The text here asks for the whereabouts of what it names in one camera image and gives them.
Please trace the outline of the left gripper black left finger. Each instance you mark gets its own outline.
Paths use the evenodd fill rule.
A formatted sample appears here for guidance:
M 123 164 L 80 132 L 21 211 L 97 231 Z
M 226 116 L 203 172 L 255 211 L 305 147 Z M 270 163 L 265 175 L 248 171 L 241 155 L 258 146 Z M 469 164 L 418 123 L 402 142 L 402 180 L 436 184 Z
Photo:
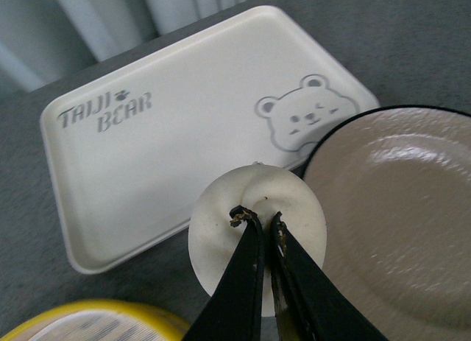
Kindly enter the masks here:
M 187 340 L 259 340 L 265 270 L 265 235 L 258 215 L 241 205 L 230 225 L 247 225 L 222 278 Z

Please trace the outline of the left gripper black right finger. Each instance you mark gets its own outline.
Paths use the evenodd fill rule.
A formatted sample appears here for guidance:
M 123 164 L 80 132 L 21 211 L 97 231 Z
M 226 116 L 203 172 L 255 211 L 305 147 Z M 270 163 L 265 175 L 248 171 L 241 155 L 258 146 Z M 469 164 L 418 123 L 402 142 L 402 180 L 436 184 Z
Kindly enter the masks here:
M 337 290 L 276 213 L 272 291 L 281 340 L 371 340 L 372 324 Z

